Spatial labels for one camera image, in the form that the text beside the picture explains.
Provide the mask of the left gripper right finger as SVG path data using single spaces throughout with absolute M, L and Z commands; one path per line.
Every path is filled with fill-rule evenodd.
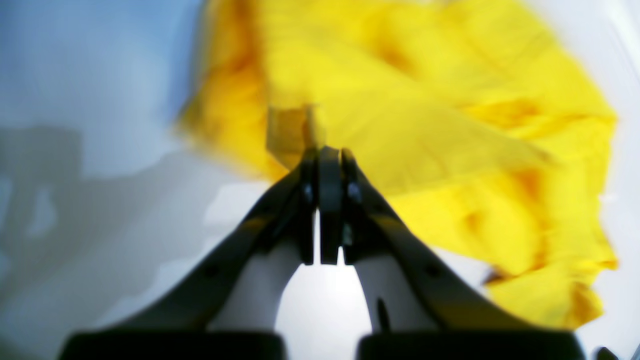
M 571 332 L 531 325 L 467 285 L 418 239 L 349 150 L 318 153 L 320 262 L 354 267 L 372 326 L 359 360 L 583 360 Z

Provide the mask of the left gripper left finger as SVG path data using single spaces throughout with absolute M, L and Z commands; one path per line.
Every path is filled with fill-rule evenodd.
M 313 263 L 318 153 L 307 150 L 240 224 L 160 299 L 116 325 L 79 332 L 61 360 L 286 360 L 282 295 Z

